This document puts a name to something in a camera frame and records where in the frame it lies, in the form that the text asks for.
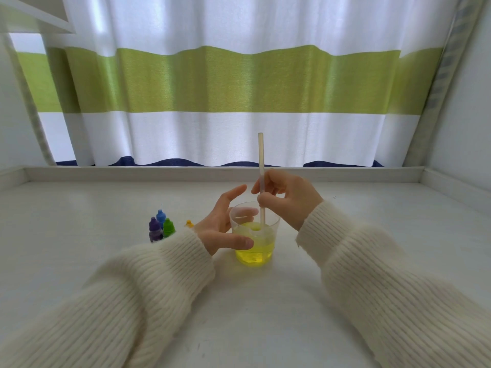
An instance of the person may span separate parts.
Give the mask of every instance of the person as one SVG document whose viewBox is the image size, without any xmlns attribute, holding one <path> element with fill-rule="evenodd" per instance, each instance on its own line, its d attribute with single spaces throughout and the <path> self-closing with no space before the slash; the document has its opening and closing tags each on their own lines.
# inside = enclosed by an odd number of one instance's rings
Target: person
<svg viewBox="0 0 491 368">
<path fill-rule="evenodd" d="M 252 246 L 226 233 L 230 202 L 245 190 L 224 193 L 193 230 L 105 262 L 82 291 L 9 338 L 0 367 L 152 367 L 213 280 L 212 255 Z M 298 231 L 330 297 L 382 367 L 491 366 L 491 313 L 414 266 L 383 230 L 353 222 L 308 181 L 278 169 L 267 171 L 258 202 Z"/>
</svg>

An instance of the green bottle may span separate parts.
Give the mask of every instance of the green bottle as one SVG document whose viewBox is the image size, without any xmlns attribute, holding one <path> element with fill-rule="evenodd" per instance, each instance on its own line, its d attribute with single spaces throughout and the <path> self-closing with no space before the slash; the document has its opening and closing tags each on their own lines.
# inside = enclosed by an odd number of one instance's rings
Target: green bottle
<svg viewBox="0 0 491 368">
<path fill-rule="evenodd" d="M 163 222 L 163 236 L 169 237 L 175 232 L 176 229 L 174 228 L 174 223 L 169 218 L 166 218 L 165 221 Z"/>
</svg>

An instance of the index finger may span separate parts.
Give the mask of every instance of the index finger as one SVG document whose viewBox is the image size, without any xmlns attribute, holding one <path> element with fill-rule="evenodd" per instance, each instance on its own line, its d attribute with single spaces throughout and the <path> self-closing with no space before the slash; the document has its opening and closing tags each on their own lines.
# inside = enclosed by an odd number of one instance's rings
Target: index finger
<svg viewBox="0 0 491 368">
<path fill-rule="evenodd" d="M 290 174 L 281 169 L 268 169 L 266 173 L 264 173 L 264 185 L 268 186 L 272 184 L 277 189 L 286 188 L 288 181 L 290 181 L 293 177 L 293 174 Z M 254 186 L 252 187 L 251 193 L 257 194 L 259 192 L 259 180 L 256 181 Z"/>
<path fill-rule="evenodd" d="M 230 191 L 224 192 L 217 200 L 213 210 L 223 210 L 224 212 L 228 209 L 230 202 L 234 200 L 237 196 L 242 195 L 247 189 L 247 185 L 240 185 L 232 188 Z"/>
</svg>

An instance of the straw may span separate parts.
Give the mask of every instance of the straw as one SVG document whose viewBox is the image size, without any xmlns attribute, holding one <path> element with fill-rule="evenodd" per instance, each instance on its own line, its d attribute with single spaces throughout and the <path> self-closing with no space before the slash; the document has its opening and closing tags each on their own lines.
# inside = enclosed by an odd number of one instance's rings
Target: straw
<svg viewBox="0 0 491 368">
<path fill-rule="evenodd" d="M 260 193 L 264 192 L 264 135 L 258 134 L 259 137 L 259 188 Z M 261 208 L 261 229 L 266 226 L 266 209 Z"/>
</svg>

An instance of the sleeve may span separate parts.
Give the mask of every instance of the sleeve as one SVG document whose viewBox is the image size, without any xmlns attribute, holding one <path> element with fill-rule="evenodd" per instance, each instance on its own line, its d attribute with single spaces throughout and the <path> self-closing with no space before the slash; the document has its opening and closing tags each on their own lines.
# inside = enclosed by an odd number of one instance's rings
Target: sleeve
<svg viewBox="0 0 491 368">
<path fill-rule="evenodd" d="M 153 367 L 215 275 L 190 229 L 123 251 L 0 347 L 0 367 Z"/>
<path fill-rule="evenodd" d="M 297 243 L 383 368 L 491 367 L 491 313 L 417 268 L 383 230 L 323 202 Z"/>
</svg>

